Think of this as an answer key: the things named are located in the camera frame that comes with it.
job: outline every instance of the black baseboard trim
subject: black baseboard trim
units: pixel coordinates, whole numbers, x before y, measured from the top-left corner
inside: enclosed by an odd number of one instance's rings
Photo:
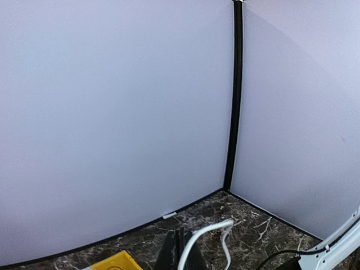
[[[295,229],[295,230],[297,230],[297,231],[299,231],[299,232],[302,232],[303,234],[305,234],[305,235],[307,235],[307,236],[310,236],[310,237],[312,237],[312,238],[314,238],[314,239],[316,239],[316,240],[318,240],[318,241],[322,241],[322,239],[320,239],[319,237],[317,237],[317,236],[315,236],[315,235],[312,235],[312,234],[309,233],[309,232],[305,232],[304,230],[300,229],[299,227],[290,224],[289,222],[287,222],[287,221],[285,221],[285,220],[283,220],[283,219],[281,219],[281,218],[273,215],[273,214],[270,213],[270,212],[267,212],[266,210],[264,210],[264,209],[262,209],[262,208],[260,208],[260,207],[258,207],[258,206],[256,206],[256,205],[253,205],[252,203],[250,203],[250,202],[244,200],[243,198],[235,195],[234,193],[230,192],[229,190],[224,190],[224,191],[225,191],[226,193],[228,193],[229,195],[237,198],[238,200],[240,200],[240,201],[242,201],[242,202],[244,202],[244,203],[252,206],[253,208],[258,209],[259,211],[263,212],[264,214],[269,215],[270,217],[276,219],[277,221],[280,221],[281,223],[283,223],[283,224],[285,224],[285,225],[287,225],[287,226],[289,226],[289,227],[291,227],[291,228],[293,228],[293,229]]]
[[[206,199],[208,199],[209,197],[211,197],[211,196],[213,196],[213,195],[215,195],[216,193],[221,192],[221,191],[223,191],[222,188],[220,188],[220,189],[218,189],[218,190],[215,190],[214,192],[212,192],[212,193],[210,193],[210,194],[208,194],[208,195],[206,195],[206,196],[204,196],[204,197],[202,197],[202,198],[200,198],[200,199],[198,199],[198,200],[196,200],[196,201],[194,201],[194,202],[192,202],[192,203],[190,203],[190,204],[188,204],[188,205],[186,205],[186,206],[184,206],[184,207],[181,207],[181,208],[175,210],[174,212],[179,213],[179,212],[181,212],[181,211],[184,211],[184,210],[186,210],[187,208],[192,207],[192,206],[194,206],[195,204],[198,204],[198,203],[202,202],[203,200],[206,200]],[[147,226],[153,225],[154,223],[156,223],[156,222],[158,222],[158,221],[160,221],[160,220],[162,220],[162,219],[163,219],[162,217],[157,218],[157,219],[154,219],[154,220],[152,220],[152,221],[150,221],[150,222],[147,222],[147,223],[145,223],[145,224],[143,224],[143,225],[140,225],[140,226],[138,226],[138,227],[136,227],[136,228],[133,228],[133,229],[130,229],[130,230],[128,230],[128,231],[119,233],[119,234],[114,235],[114,236],[110,236],[110,237],[108,237],[108,238],[106,238],[106,239],[103,239],[103,240],[100,240],[100,241],[96,241],[96,242],[91,243],[91,244],[88,244],[88,245],[84,245],[84,246],[81,246],[81,247],[77,247],[77,248],[75,248],[75,249],[68,250],[68,251],[65,251],[65,252],[60,252],[60,253],[57,253],[57,254],[45,256],[45,257],[38,258],[38,259],[27,260],[27,261],[21,262],[21,263],[14,263],[14,264],[3,265],[3,266],[0,266],[0,270],[5,270],[5,269],[15,268],[15,267],[21,267],[21,266],[27,266],[27,265],[29,265],[29,264],[34,264],[34,263],[40,263],[40,262],[43,262],[43,261],[45,261],[45,260],[55,259],[55,258],[58,258],[58,257],[61,257],[61,256],[69,255],[69,254],[74,253],[74,252],[79,252],[79,251],[84,250],[84,249],[92,248],[93,246],[100,245],[100,244],[103,244],[103,243],[105,243],[105,242],[114,240],[114,239],[116,239],[116,238],[118,238],[118,237],[127,235],[127,234],[129,234],[129,233],[139,231],[139,230],[141,230],[141,229],[143,229],[143,228],[145,228],[145,227],[147,227]]]
[[[234,74],[229,145],[224,176],[224,190],[230,190],[235,164],[237,135],[239,132],[242,88],[242,2],[234,0]]]

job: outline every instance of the white wall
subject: white wall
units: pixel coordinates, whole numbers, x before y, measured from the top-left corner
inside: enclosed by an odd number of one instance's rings
[[[0,2],[0,265],[223,183],[231,1]]]
[[[325,237],[360,203],[360,2],[244,4],[232,191]]]

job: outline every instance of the black corner post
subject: black corner post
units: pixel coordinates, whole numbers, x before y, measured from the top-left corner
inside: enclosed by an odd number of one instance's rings
[[[232,173],[234,170],[237,134],[239,131],[241,83],[242,83],[242,1],[234,2],[234,79],[232,90],[232,110],[230,123],[229,147],[227,151],[226,171],[224,178],[224,190],[229,191],[231,186]]]

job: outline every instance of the brown marble countertop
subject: brown marble countertop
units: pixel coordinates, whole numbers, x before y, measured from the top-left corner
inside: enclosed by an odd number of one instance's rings
[[[260,262],[279,250],[307,250],[318,243],[317,239],[282,223],[224,191],[219,191],[169,219],[126,233],[114,240],[55,259],[8,269],[82,269],[126,250],[144,270],[152,270],[169,230],[176,230],[182,226],[190,230],[198,230],[227,218],[232,218],[236,222],[227,237],[227,245],[232,258],[230,270],[254,270]],[[221,231],[213,231],[202,236],[197,242],[209,270],[219,270],[226,266],[220,237]],[[279,256],[264,269],[275,269],[288,258],[290,258],[289,255]],[[345,263],[339,265],[337,269],[346,269]]]

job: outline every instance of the yellow container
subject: yellow container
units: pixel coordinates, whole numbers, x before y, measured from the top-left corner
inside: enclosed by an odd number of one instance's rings
[[[90,268],[91,270],[142,270],[125,250],[93,264]]]

